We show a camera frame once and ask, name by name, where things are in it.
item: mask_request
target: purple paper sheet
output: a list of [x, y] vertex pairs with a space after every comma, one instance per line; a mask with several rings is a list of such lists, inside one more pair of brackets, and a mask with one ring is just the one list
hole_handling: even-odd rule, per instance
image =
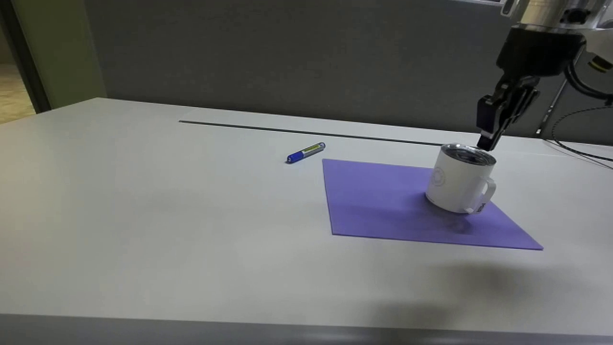
[[428, 201], [430, 168], [323, 160], [332, 234], [468, 246], [542, 250], [495, 204], [480, 214]]

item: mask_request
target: white table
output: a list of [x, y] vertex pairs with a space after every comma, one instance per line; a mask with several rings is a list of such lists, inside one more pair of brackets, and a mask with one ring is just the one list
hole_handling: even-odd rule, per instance
[[501, 140], [493, 201], [542, 252], [347, 238], [330, 234], [322, 158], [429, 167], [438, 148], [181, 119], [478, 138], [111, 99], [6, 123], [0, 314], [613, 335], [613, 171]]

